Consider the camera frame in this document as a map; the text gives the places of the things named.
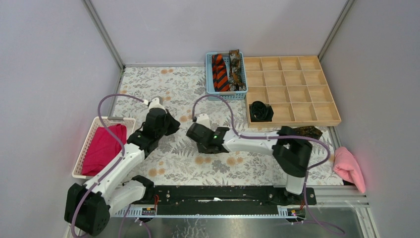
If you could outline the black gold patterned tie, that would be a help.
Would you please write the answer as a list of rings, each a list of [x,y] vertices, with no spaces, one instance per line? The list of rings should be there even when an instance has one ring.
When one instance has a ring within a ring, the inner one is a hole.
[[[293,130],[298,136],[309,137],[317,140],[319,140],[323,135],[321,130],[312,125],[296,127]]]

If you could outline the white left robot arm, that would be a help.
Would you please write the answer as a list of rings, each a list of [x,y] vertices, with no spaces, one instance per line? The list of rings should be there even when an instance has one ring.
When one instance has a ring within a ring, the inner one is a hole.
[[[127,138],[121,152],[104,169],[83,185],[75,183],[69,188],[64,220],[73,229],[97,236],[106,228],[111,215],[130,203],[151,202],[154,191],[144,183],[131,180],[122,188],[118,185],[157,148],[160,139],[179,128],[180,122],[168,110],[149,109],[140,129]]]

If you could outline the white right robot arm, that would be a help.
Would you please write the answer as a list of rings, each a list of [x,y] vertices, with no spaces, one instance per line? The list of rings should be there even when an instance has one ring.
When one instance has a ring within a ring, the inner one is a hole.
[[[283,126],[279,131],[244,132],[237,136],[231,128],[218,127],[213,131],[195,122],[187,130],[186,136],[196,142],[198,152],[203,154],[240,151],[272,156],[287,174],[285,200],[297,204],[303,199],[312,145],[307,140],[299,139],[292,128]]]

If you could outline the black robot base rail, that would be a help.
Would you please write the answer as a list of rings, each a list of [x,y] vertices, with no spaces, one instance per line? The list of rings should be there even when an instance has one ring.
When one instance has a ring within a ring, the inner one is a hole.
[[[135,205],[156,208],[158,215],[276,215],[278,206],[316,205],[313,188],[305,194],[275,186],[155,185]]]

